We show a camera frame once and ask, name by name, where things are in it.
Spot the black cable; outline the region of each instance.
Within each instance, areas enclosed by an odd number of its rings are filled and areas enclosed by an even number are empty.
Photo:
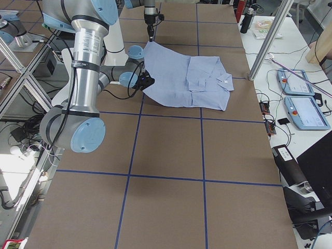
[[[13,202],[12,206],[7,206],[7,203],[9,201],[7,201],[7,202],[5,201],[4,195],[2,194],[3,191],[4,190],[0,190],[0,199],[1,199],[1,206],[2,206],[2,208],[5,209],[5,210],[13,209],[15,207],[16,203]]]
[[[39,9],[39,12],[40,12],[40,14],[41,14],[42,19],[44,19],[43,11],[42,11],[42,8],[40,7],[39,1],[38,1],[38,0],[35,0],[35,2],[36,2],[37,5],[38,5],[38,9]]]
[[[69,53],[70,53],[72,61],[73,61],[74,56],[73,56],[73,53],[70,50],[70,47],[68,46],[68,43],[64,39],[62,39],[59,35],[57,35],[55,32],[53,32],[50,28],[48,28],[48,31],[51,32],[56,38],[60,39],[65,44],[66,48],[69,50]]]
[[[286,145],[288,144],[290,144],[290,138],[289,138],[289,136],[288,136],[288,134],[287,134],[287,132],[285,132],[282,128],[280,128],[279,126],[275,126],[275,127],[277,127],[277,128],[279,128],[280,130],[282,130],[285,134],[286,134],[286,136],[287,136],[287,143],[286,143]]]
[[[42,80],[42,79],[37,79],[37,80],[38,80],[38,81],[41,81],[41,82],[44,82],[45,84],[47,84],[47,85],[49,85],[49,86],[51,86],[51,87],[54,87],[54,88],[57,88],[57,89],[61,89],[61,87],[56,87],[56,86],[54,86],[54,85],[52,85],[52,84],[46,82],[45,80]]]
[[[28,100],[26,100],[26,98],[21,94],[19,93],[19,96],[23,99],[23,101],[28,104],[29,106],[31,106],[32,108],[36,108],[38,111],[40,112],[43,112],[42,110],[40,110],[39,108],[35,107],[34,104],[31,104]]]
[[[138,92],[138,89],[135,89],[135,91],[134,91],[132,94],[129,94],[129,88],[130,88],[129,86],[130,86],[130,82],[131,82],[131,80],[133,79],[134,74],[135,74],[136,70],[138,69],[138,67],[139,67],[141,64],[143,64],[143,63],[144,63],[144,61],[141,61],[141,62],[136,66],[135,70],[133,71],[133,73],[132,73],[132,75],[131,75],[131,77],[130,77],[130,80],[129,80],[129,82],[128,82],[128,86],[127,86],[127,95],[128,95],[128,97],[125,97],[125,98],[118,97],[118,96],[114,95],[113,93],[111,93],[110,91],[108,91],[107,89],[104,89],[103,91],[108,92],[110,95],[112,95],[113,97],[115,97],[115,98],[118,99],[118,100],[127,100],[127,99],[130,99],[130,98],[134,97],[134,96],[136,95],[136,93]]]
[[[4,73],[4,72],[1,72],[1,71],[0,71],[0,74],[4,74],[4,75],[6,75],[6,76],[8,76],[8,77],[10,77],[10,78],[12,78],[12,79],[13,79],[13,77],[12,77],[12,76],[10,76],[9,74],[6,74],[6,73]]]
[[[10,124],[6,125],[5,127],[3,127],[3,128],[0,130],[0,133],[3,132],[3,131],[4,131],[7,127],[9,127],[9,126],[18,126],[18,127],[21,127],[21,128],[22,128],[22,126],[19,125],[19,124],[17,124],[17,123],[10,123]]]
[[[55,46],[55,48],[58,50],[58,51],[61,51],[60,50],[60,48],[50,39],[50,38],[48,38],[48,37],[46,37],[46,36],[44,36],[44,35],[38,35],[38,34],[35,34],[35,33],[32,33],[32,32],[28,32],[29,34],[32,34],[32,35],[37,35],[37,36],[40,36],[40,37],[42,37],[42,38],[45,38],[47,41],[49,41],[50,43],[52,43],[54,46]]]
[[[48,92],[46,92],[46,93],[49,94],[49,93],[56,92],[56,91],[60,91],[60,90],[61,90],[61,89],[53,89],[53,90],[48,91]]]
[[[325,106],[328,109],[328,111],[327,112],[323,112],[323,114],[325,116],[330,116],[332,114],[332,110],[330,109],[330,107],[327,106],[327,100],[325,100],[324,103],[325,103]]]
[[[19,30],[19,28],[15,25],[15,24],[13,24],[13,22],[12,21],[7,21],[7,22],[9,22],[11,25],[13,25],[14,26],[14,28],[17,30],[17,33],[19,33],[20,32],[20,30]]]

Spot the brown table surface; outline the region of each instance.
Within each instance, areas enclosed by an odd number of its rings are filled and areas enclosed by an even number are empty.
[[[103,92],[105,140],[65,152],[26,248],[297,248],[232,7],[158,8],[156,42],[220,56],[235,88],[227,110]],[[143,8],[124,9],[120,24],[126,48],[144,47]]]

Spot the black device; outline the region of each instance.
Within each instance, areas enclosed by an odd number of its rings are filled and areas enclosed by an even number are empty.
[[[278,119],[277,121],[281,126],[290,123],[288,118],[281,118],[281,119]]]
[[[332,131],[303,152],[297,158],[297,162],[321,201],[303,204],[303,196],[297,193],[290,194],[292,190],[285,192],[290,218],[294,224],[303,224],[301,229],[297,230],[301,238],[309,239],[316,236],[322,224],[329,221],[329,216],[332,216]],[[321,231],[331,232],[332,225],[325,226]]]
[[[273,147],[272,153],[275,164],[278,166],[278,169],[289,186],[307,181],[300,166],[286,145],[283,144]]]
[[[251,19],[253,18],[253,13],[254,13],[254,9],[253,8],[249,8],[247,13],[244,15],[243,21],[242,21],[242,26],[240,29],[240,32],[242,34],[247,33],[248,28],[250,26],[251,23]]]

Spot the blue tape line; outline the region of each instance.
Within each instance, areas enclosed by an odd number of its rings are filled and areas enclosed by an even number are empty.
[[[219,118],[203,118],[203,120],[243,122],[243,123],[264,123],[264,121],[234,120],[234,119],[219,119]]]
[[[57,169],[57,172],[79,173],[79,174],[94,174],[94,175],[128,176],[128,174],[121,174],[121,173],[85,171],[85,170],[61,170],[61,169]]]
[[[158,175],[138,175],[138,174],[131,174],[130,177],[152,178],[152,179],[166,179],[166,180],[178,180],[178,181],[190,181],[190,182],[203,182],[202,179],[171,177],[171,176],[158,176]]]
[[[200,108],[201,119],[201,144],[202,144],[202,174],[203,174],[203,200],[204,200],[204,224],[205,224],[205,249],[209,249],[208,240],[208,209],[206,207],[206,184],[205,184],[205,158],[204,158],[204,131],[203,131],[203,116],[202,108]]]
[[[237,185],[253,185],[253,186],[268,186],[268,187],[282,187],[281,184],[273,183],[248,183],[248,182],[235,182],[235,181],[220,181],[220,180],[205,180],[208,183],[226,183],[226,184],[237,184]]]
[[[139,116],[139,113],[122,113],[122,112],[105,112],[105,111],[99,111],[100,113],[105,113],[105,114],[121,114],[121,115],[133,115],[133,116]]]
[[[139,129],[140,129],[141,114],[142,114],[142,109],[143,109],[143,100],[144,100],[144,95],[142,97],[141,110],[140,110],[139,120],[137,122],[136,135],[135,135],[135,140],[134,140],[134,145],[133,145],[133,151],[132,151],[131,159],[130,159],[130,165],[129,165],[129,170],[128,170],[127,183],[126,183],[126,189],[124,191],[124,197],[123,197],[123,202],[122,202],[122,208],[121,208],[121,214],[120,214],[118,232],[117,232],[117,235],[116,235],[116,241],[115,241],[114,249],[117,249],[118,248],[118,244],[119,244],[119,238],[120,238],[120,231],[121,231],[123,213],[125,211],[125,204],[126,204],[128,187],[129,187],[130,173],[131,173],[131,168],[132,168],[133,160],[134,160],[134,154],[135,154],[135,149],[136,149],[137,136],[139,134]]]

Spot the metal rod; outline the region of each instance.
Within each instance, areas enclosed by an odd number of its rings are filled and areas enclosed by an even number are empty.
[[[15,68],[16,72],[22,74],[25,72],[24,65],[20,62],[17,56],[10,50],[5,41],[0,37],[0,51],[4,54],[6,59]]]
[[[32,94],[32,96],[36,99],[36,101],[45,111],[48,112],[52,108],[50,97],[47,95],[47,93],[40,86],[40,84],[32,74],[28,74],[24,86],[28,89],[28,91]]]
[[[291,8],[292,4],[293,4],[294,0],[283,0],[279,10],[276,13],[276,16],[274,18],[274,21],[272,23],[272,26],[260,48],[260,51],[257,55],[257,58],[251,68],[251,71],[249,73],[248,79],[249,80],[254,80],[264,59],[266,54],[268,53],[273,40],[275,38],[275,35],[277,34],[277,32],[280,29],[280,26],[282,25],[287,13],[289,12],[289,9]]]
[[[317,90],[321,91],[323,94],[325,94],[326,96],[332,98],[332,94],[325,91],[324,89],[320,88],[319,86],[316,86],[315,84],[311,83],[310,81],[308,81],[307,79],[301,77],[300,75],[298,75],[297,73],[295,73],[294,71],[292,71],[289,68],[286,68],[284,65],[280,64],[279,62],[275,61],[274,59],[271,59],[271,61],[275,64],[277,64],[278,66],[282,67],[283,69],[285,69],[286,71],[290,72],[291,74],[294,74],[296,77],[302,79],[304,82],[306,82],[307,84],[311,85],[313,88],[316,88]]]

